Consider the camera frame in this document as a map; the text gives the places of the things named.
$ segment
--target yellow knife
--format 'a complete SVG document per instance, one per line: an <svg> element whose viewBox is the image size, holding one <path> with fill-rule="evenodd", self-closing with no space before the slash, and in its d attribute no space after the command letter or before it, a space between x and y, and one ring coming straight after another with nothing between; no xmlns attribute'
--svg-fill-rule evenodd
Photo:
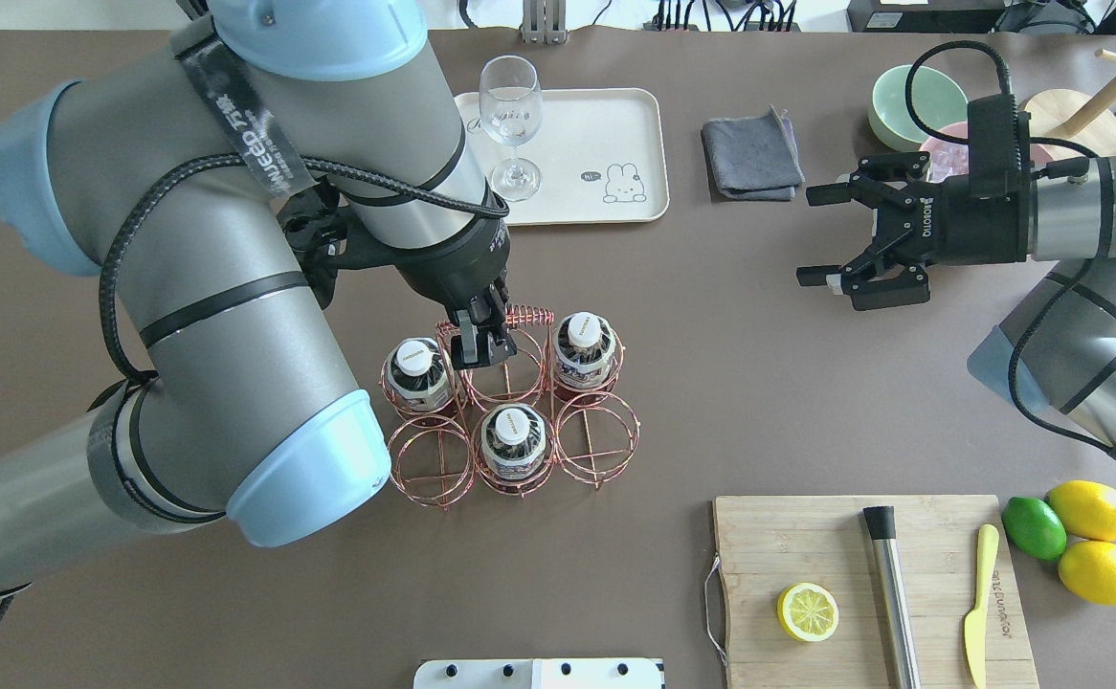
<svg viewBox="0 0 1116 689"><path fill-rule="evenodd" d="M988 633L988 588L992 583L992 568L997 566L1000 533L985 524L979 527L979 546L974 555L974 607L962 619L965 641L965 663L971 668L971 679L979 689L987 689L988 676L983 667L983 638Z"/></svg>

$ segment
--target lemon slice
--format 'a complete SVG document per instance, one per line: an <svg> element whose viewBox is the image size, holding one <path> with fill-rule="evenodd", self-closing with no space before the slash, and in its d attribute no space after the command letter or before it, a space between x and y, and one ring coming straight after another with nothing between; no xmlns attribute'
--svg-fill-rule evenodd
<svg viewBox="0 0 1116 689"><path fill-rule="evenodd" d="M838 629L838 604L820 585L800 583L780 593L780 626L798 641L825 641Z"/></svg>

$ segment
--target robotic arm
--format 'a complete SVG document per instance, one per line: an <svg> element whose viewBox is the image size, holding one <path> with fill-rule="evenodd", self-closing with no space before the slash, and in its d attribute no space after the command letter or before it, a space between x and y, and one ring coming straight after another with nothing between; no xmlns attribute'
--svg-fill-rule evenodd
<svg viewBox="0 0 1116 689"><path fill-rule="evenodd" d="M1029 115L1012 96L974 101L968 117L970 174L926 183L929 154L883 154L862 157L837 184L810 188L810 205L856 200L876 211L876 227L859 257L802 267L799 284L829 286L868 310L929 300L931 264L1059 260L992 328L969 370L1032 413L1066 414L1116 459L1116 157L1032 171Z"/></svg>
<svg viewBox="0 0 1116 689"><path fill-rule="evenodd" d="M0 458L0 599L224 515L288 544L371 498L388 458L320 313L336 270L396 266L461 328L456 367L514 353L507 209L414 0L209 4L0 125L0 218L60 270L118 269L156 367Z"/></svg>

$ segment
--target lemon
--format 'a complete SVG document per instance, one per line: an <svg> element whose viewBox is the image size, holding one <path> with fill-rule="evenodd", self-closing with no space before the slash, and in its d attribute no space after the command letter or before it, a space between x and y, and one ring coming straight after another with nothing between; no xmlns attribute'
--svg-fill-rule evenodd
<svg viewBox="0 0 1116 689"><path fill-rule="evenodd" d="M1098 605L1116 605L1116 545L1105 540L1079 540L1065 551L1060 581Z"/></svg>
<svg viewBox="0 0 1116 689"><path fill-rule="evenodd" d="M1071 535L1116 540L1116 490L1109 485L1069 480L1047 492L1047 504Z"/></svg>
<svg viewBox="0 0 1116 689"><path fill-rule="evenodd" d="M1009 498L1000 520L1013 545L1036 558L1059 558L1069 540L1060 518L1039 498Z"/></svg>
<svg viewBox="0 0 1116 689"><path fill-rule="evenodd" d="M825 641L838 629L838 604L820 585L789 585L778 602L780 626L798 641Z"/></svg>

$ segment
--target pink bowl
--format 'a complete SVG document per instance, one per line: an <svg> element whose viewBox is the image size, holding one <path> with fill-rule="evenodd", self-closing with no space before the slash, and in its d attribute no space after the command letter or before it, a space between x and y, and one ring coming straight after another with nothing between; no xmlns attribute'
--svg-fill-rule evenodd
<svg viewBox="0 0 1116 689"><path fill-rule="evenodd" d="M953 123L940 130L942 134L965 137L965 123ZM965 145L951 144L934 136L929 136L921 151L931 153L929 161L929 182L943 182L946 176L968 173L969 156ZM1030 160L1035 164L1043 165L1052 161L1052 154L1040 144L1031 144Z"/></svg>

